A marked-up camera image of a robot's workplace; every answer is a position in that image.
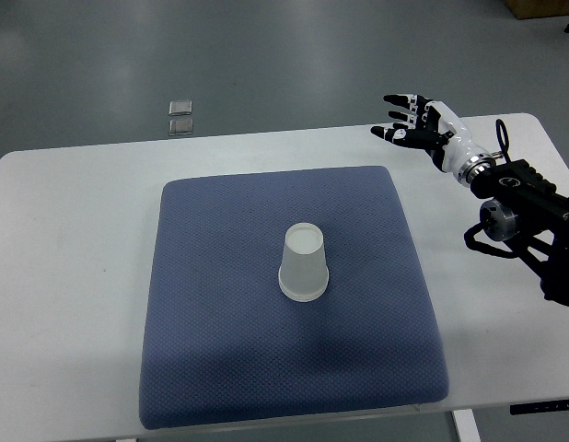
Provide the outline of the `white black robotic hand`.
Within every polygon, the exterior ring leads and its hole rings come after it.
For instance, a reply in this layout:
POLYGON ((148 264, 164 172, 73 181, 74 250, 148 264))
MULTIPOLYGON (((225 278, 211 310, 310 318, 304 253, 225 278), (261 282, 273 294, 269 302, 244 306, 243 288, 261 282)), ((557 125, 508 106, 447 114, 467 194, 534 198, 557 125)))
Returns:
POLYGON ((444 102, 417 94, 390 94, 383 99, 397 110, 390 127, 374 126, 371 134, 396 146, 423 150, 437 169, 470 186, 494 165, 491 154, 477 145, 468 126, 444 102))

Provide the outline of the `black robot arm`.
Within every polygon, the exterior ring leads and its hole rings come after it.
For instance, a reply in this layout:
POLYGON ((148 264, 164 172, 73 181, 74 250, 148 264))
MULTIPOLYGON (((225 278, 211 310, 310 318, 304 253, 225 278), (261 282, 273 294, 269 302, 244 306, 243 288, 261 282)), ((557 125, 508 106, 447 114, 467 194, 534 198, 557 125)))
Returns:
POLYGON ((475 167, 467 177, 483 199, 480 221, 464 234, 470 250, 520 259, 540 279, 544 298, 569 307, 569 196, 524 160, 509 156, 505 123, 495 122, 504 163, 475 167))

